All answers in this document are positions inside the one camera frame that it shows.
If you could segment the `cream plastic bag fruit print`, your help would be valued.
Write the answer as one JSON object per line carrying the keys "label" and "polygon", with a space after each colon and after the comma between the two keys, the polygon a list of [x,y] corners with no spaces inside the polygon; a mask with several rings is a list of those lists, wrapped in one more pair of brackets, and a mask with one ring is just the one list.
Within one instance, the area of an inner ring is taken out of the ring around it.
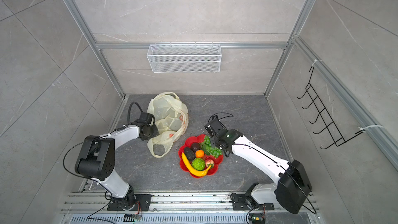
{"label": "cream plastic bag fruit print", "polygon": [[155,158],[162,158],[169,153],[174,142],[185,134],[189,124],[189,111],[174,92],[155,96],[149,102],[147,111],[154,115],[154,124],[159,131],[159,135],[151,138],[147,146]]}

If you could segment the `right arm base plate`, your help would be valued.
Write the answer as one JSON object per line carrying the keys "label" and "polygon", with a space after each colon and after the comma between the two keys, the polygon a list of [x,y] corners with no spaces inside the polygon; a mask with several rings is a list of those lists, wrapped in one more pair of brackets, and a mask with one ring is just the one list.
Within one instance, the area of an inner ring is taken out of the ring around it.
{"label": "right arm base plate", "polygon": [[245,194],[231,193],[230,199],[234,211],[249,211],[252,209],[273,211],[275,209],[273,203],[259,204],[252,197],[248,197]]}

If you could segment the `green fake grapes bunch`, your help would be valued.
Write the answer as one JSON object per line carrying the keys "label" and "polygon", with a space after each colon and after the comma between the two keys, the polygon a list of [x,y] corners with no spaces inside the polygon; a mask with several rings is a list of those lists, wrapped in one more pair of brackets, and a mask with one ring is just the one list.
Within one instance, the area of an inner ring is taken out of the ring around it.
{"label": "green fake grapes bunch", "polygon": [[204,136],[204,141],[202,142],[201,148],[204,151],[204,153],[208,156],[213,156],[215,158],[218,158],[219,156],[222,155],[221,149],[212,146],[210,137],[207,135]]}

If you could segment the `dark brown fake fruit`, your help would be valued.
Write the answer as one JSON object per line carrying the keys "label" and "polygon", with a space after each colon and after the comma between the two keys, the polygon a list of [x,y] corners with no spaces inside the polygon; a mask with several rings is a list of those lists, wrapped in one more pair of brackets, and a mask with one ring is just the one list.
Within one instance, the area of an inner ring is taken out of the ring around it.
{"label": "dark brown fake fruit", "polygon": [[190,148],[191,148],[191,150],[192,150],[193,152],[197,152],[198,150],[201,150],[201,149],[202,149],[202,146],[201,146],[201,143],[195,142],[195,143],[192,143],[192,145],[190,146]]}

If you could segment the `orange fake fruit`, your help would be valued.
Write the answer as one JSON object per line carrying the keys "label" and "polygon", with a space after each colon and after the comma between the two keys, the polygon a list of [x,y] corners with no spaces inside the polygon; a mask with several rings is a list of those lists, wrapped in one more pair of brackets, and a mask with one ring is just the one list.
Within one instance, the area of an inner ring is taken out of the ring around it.
{"label": "orange fake fruit", "polygon": [[205,152],[203,150],[201,150],[201,149],[199,149],[199,150],[197,150],[195,152],[195,157],[196,158],[204,158],[204,156],[205,156]]}

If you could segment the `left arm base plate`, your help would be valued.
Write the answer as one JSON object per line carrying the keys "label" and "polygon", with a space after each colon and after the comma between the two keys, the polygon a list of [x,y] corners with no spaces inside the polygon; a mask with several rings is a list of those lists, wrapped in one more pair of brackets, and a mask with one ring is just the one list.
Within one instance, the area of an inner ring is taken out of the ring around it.
{"label": "left arm base plate", "polygon": [[125,198],[112,198],[107,210],[108,211],[148,211],[151,203],[152,195],[134,195],[126,196]]}

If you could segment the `yellow fake banana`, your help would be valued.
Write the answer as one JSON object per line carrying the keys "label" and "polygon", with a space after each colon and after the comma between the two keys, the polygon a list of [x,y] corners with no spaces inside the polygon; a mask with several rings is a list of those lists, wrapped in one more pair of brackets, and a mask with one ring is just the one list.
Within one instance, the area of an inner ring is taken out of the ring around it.
{"label": "yellow fake banana", "polygon": [[209,166],[206,170],[203,171],[198,171],[196,170],[191,163],[189,162],[189,160],[187,159],[186,155],[184,153],[181,154],[181,158],[185,164],[185,166],[187,167],[187,169],[189,170],[189,172],[197,177],[204,177],[207,175],[208,171],[211,169],[211,166]]}

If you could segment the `red fake strawberry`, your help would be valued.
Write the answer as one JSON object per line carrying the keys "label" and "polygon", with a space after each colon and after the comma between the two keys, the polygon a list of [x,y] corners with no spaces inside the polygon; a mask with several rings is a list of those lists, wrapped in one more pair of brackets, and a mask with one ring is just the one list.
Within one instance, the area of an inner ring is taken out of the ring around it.
{"label": "red fake strawberry", "polygon": [[205,159],[205,168],[213,168],[215,166],[215,162],[211,158],[206,158]]}

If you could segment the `light green fake fruit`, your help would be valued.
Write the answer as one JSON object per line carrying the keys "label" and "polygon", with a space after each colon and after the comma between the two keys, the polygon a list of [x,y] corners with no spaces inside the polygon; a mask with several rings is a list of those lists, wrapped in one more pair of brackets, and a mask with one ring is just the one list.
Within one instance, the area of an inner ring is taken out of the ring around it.
{"label": "light green fake fruit", "polygon": [[203,171],[205,170],[205,161],[202,158],[195,158],[192,162],[191,162],[192,167],[195,170],[198,171]]}

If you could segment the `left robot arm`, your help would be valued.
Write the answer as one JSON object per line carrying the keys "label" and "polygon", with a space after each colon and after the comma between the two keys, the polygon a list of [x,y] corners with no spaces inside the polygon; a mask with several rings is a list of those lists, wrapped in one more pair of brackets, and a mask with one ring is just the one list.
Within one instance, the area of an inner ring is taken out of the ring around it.
{"label": "left robot arm", "polygon": [[110,201],[118,208],[130,210],[137,202],[133,187],[116,172],[115,151],[125,143],[140,139],[150,140],[159,135],[155,117],[141,113],[134,122],[129,122],[103,136],[89,135],[85,138],[75,164],[75,172],[97,182],[110,193]]}

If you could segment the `red flower-shaped plastic plate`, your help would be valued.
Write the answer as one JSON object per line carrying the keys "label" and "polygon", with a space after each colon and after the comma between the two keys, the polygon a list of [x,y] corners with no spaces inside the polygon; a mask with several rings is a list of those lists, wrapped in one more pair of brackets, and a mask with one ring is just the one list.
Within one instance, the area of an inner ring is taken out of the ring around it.
{"label": "red flower-shaped plastic plate", "polygon": [[194,178],[215,174],[224,159],[221,149],[212,145],[205,134],[186,139],[178,155],[180,168]]}

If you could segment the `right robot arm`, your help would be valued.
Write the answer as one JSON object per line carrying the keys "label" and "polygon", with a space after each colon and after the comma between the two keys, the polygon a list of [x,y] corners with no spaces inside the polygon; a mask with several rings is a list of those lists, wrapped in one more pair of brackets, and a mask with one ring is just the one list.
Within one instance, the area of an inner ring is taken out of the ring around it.
{"label": "right robot arm", "polygon": [[278,203],[291,214],[299,213],[312,191],[305,168],[299,161],[289,162],[265,151],[241,132],[228,130],[217,115],[209,118],[205,129],[226,157],[234,154],[247,160],[273,181],[271,184],[252,184],[238,197],[238,203],[250,209]]}

